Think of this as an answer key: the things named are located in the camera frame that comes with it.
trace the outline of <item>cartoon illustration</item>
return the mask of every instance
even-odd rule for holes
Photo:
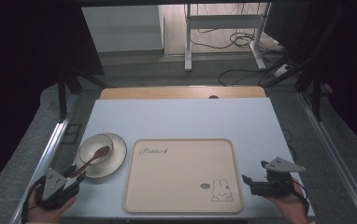
[[[210,185],[208,183],[201,184],[202,189],[210,189]]]
[[[216,179],[213,181],[213,202],[231,202],[234,199],[232,198],[232,192],[229,189],[228,182],[224,179]]]

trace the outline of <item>beige tray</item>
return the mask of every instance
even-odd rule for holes
[[[237,177],[226,139],[139,140],[123,205],[129,212],[237,212]]]

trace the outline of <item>white plate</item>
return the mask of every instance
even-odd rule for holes
[[[121,167],[123,161],[126,158],[126,144],[121,137],[115,133],[102,133],[109,138],[111,138],[114,144],[114,153],[110,153],[108,158],[101,161],[100,163],[89,165],[86,170],[86,176],[89,178],[101,178],[113,174],[118,168]],[[79,154],[75,158],[75,163],[77,167],[81,167],[85,162],[83,162]]]

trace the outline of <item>wall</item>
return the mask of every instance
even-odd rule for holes
[[[163,48],[158,6],[84,7],[82,12],[97,52]]]

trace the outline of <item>spoon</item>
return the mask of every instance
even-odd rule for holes
[[[72,175],[70,175],[69,177],[70,178],[74,178],[76,177],[77,175],[79,175],[80,173],[82,173],[83,170],[85,170],[86,167],[88,167],[89,164],[91,164],[92,161],[96,160],[96,159],[99,159],[100,157],[104,157],[108,154],[109,152],[109,147],[108,146],[105,146],[105,147],[100,147],[99,149],[97,149],[96,152],[94,152],[94,155],[93,157],[88,160],[85,164],[83,164],[81,166],[81,168],[77,169],[76,172],[74,172]]]

